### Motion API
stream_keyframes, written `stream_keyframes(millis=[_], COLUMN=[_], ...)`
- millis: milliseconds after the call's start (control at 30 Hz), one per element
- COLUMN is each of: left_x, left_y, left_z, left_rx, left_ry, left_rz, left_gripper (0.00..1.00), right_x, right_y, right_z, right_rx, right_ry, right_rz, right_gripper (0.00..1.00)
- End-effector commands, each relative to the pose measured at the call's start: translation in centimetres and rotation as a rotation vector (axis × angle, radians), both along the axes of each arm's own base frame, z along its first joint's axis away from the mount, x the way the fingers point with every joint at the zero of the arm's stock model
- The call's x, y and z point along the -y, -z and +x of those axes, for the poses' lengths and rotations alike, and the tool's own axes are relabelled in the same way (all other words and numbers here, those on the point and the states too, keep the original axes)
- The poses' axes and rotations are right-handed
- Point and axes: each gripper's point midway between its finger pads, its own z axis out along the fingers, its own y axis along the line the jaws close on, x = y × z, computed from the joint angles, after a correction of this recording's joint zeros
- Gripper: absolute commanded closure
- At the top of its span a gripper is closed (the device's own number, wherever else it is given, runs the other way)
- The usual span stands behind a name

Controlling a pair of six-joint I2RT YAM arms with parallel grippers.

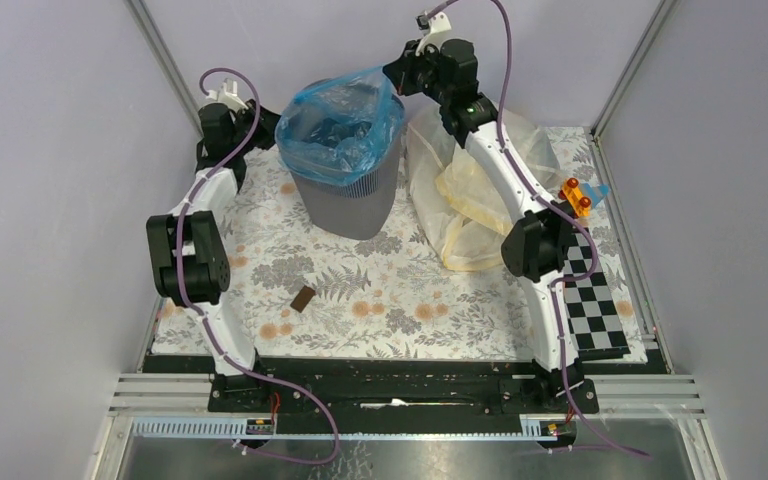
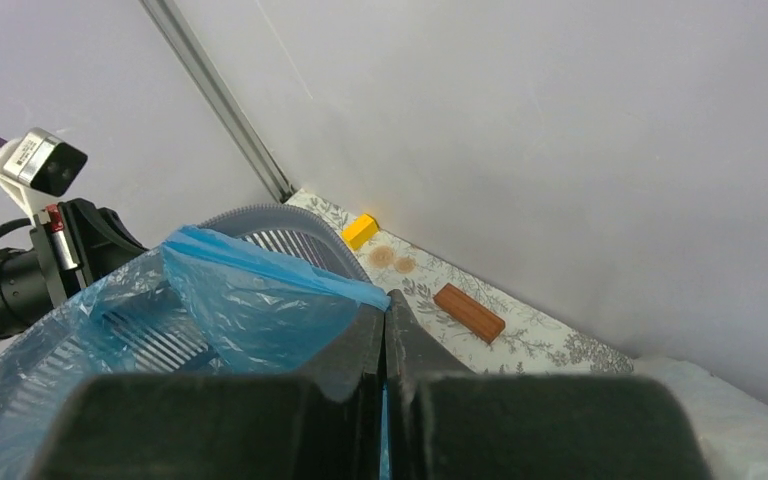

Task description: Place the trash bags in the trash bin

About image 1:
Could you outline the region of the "blue plastic trash bag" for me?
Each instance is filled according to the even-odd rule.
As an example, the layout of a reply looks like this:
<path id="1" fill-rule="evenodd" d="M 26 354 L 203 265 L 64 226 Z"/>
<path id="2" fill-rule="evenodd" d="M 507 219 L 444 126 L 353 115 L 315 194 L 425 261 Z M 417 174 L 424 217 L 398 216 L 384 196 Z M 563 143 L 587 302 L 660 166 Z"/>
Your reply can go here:
<path id="1" fill-rule="evenodd" d="M 274 138 L 291 172 L 346 186 L 378 167 L 404 120 L 403 103 L 376 66 L 297 92 L 281 113 Z"/>

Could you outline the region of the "translucent white plastic bag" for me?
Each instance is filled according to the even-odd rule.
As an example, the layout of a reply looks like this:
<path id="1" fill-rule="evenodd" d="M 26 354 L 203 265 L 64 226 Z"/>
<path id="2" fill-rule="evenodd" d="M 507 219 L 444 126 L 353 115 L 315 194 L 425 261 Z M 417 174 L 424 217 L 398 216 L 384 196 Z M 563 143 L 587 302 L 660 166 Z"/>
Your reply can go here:
<path id="1" fill-rule="evenodd" d="M 410 119 L 405 146 L 407 191 L 443 266 L 475 272 L 501 265 L 508 211 L 483 168 L 445 131 L 436 106 Z"/>

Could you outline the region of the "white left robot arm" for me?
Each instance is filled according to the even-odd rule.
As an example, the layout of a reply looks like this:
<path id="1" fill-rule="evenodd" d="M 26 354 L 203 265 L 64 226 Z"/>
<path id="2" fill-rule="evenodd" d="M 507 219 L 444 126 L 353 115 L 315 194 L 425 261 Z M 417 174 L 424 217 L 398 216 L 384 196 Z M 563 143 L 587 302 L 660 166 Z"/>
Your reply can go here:
<path id="1" fill-rule="evenodd" d="M 256 372 L 257 350 L 235 326 L 223 298 L 232 269 L 217 219 L 241 190 L 247 154 L 273 146 L 278 118 L 255 99 L 208 100 L 198 112 L 202 137 L 196 144 L 193 184 L 172 210 L 146 221 L 158 294 L 195 316 L 215 374 L 238 377 L 231 395 L 248 411 L 267 404 L 271 387 Z"/>

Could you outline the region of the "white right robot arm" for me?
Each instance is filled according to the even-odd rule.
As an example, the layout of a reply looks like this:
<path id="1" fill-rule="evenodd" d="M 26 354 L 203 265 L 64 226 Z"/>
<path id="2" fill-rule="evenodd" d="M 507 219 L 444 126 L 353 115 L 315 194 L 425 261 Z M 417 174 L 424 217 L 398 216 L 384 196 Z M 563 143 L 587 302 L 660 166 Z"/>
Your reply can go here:
<path id="1" fill-rule="evenodd" d="M 575 238 L 573 209 L 557 202 L 509 146 L 502 109 L 479 90 L 471 42 L 426 46 L 410 40 L 383 72 L 400 95 L 423 94 L 439 106 L 442 124 L 482 167 L 512 221 L 501 246 L 503 263 L 520 279 L 534 333 L 535 402 L 557 412 L 584 377 L 569 334 L 563 270 Z"/>

